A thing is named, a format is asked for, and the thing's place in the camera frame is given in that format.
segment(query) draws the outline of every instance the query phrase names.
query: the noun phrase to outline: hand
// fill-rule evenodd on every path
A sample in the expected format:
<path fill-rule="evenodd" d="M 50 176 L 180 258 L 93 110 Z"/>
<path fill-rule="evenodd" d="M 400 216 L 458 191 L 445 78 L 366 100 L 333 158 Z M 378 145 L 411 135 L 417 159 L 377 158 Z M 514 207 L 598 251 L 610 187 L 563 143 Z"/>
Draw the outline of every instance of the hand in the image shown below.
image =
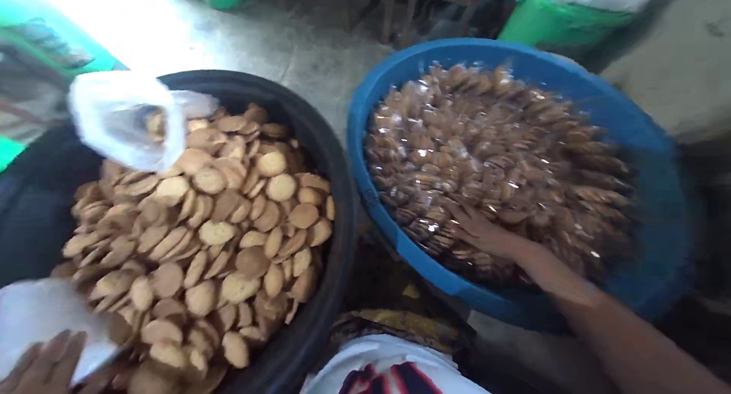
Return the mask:
<path fill-rule="evenodd" d="M 0 381 L 0 394 L 68 394 L 85 345 L 86 333 L 72 335 L 68 330 L 45 346 L 33 344 Z M 79 394 L 96 394 L 105 385 L 106 381 L 90 377 Z"/>
<path fill-rule="evenodd" d="M 536 252 L 548 252 L 538 244 L 491 223 L 481 212 L 467 204 L 447 204 L 454 219 L 459 223 L 455 234 L 478 250 L 497 257 L 520 262 Z"/>
<path fill-rule="evenodd" d="M 584 306 L 596 306 L 602 300 L 603 294 L 596 287 L 573 273 L 545 247 L 503 230 L 466 204 L 461 206 L 447 204 L 459 222 L 458 238 L 487 254 L 510 258 L 545 292 L 562 300 Z"/>

